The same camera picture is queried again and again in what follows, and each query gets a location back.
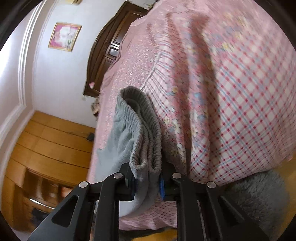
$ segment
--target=folded clothing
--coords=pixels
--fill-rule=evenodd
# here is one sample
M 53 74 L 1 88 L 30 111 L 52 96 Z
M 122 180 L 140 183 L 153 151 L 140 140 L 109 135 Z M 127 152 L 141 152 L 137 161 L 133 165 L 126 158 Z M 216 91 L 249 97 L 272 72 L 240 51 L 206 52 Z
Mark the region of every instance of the folded clothing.
M 129 162 L 136 180 L 131 202 L 120 201 L 119 216 L 135 216 L 148 210 L 158 194 L 161 172 L 161 129 L 147 96 L 135 87 L 117 97 L 113 126 L 103 150 L 98 149 L 96 182 L 118 172 Z

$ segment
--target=floral fabric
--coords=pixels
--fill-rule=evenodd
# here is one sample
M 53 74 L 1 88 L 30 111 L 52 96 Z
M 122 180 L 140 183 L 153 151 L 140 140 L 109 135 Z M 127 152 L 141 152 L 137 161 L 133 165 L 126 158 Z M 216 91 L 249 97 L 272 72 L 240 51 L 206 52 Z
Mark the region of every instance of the floral fabric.
M 135 86 L 151 100 L 168 162 L 193 181 L 223 185 L 269 170 L 296 146 L 296 52 L 251 0 L 161 0 L 130 26 L 105 74 L 89 172 L 111 129 L 116 96 Z M 120 229 L 176 227 L 158 198 Z

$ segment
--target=framed picture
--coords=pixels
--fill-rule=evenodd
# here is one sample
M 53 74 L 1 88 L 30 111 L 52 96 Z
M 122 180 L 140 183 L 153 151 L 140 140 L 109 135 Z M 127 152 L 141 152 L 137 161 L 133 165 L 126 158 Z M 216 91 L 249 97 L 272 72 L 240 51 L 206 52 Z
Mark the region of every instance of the framed picture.
M 48 47 L 72 52 L 81 27 L 81 25 L 77 24 L 57 22 Z

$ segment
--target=pink checkered fabric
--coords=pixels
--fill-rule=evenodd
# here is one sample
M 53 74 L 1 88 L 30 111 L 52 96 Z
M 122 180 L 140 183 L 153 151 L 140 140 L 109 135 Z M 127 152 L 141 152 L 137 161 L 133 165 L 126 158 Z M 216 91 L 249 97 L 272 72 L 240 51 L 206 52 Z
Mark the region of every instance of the pink checkered fabric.
M 89 180 L 120 89 L 151 100 L 163 153 L 193 181 L 229 183 L 289 159 L 296 146 L 296 52 L 251 0 L 161 0 L 135 21 L 105 74 Z M 120 229 L 176 227 L 174 202 L 156 200 Z

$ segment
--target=gray fabric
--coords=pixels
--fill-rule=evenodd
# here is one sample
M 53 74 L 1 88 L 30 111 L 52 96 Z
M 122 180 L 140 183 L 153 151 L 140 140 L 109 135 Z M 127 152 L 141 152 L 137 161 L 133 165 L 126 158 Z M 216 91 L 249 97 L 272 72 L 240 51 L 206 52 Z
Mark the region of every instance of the gray fabric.
M 105 149 L 98 150 L 97 155 L 97 182 L 119 171 L 126 162 L 135 176 L 135 198 L 132 202 L 120 201 L 120 217 L 139 215 L 154 204 L 161 172 L 161 129 L 141 90 L 127 87 L 120 91 L 111 133 Z
M 279 237 L 287 214 L 289 194 L 285 182 L 275 171 L 260 172 L 240 180 L 225 193 L 269 236 Z

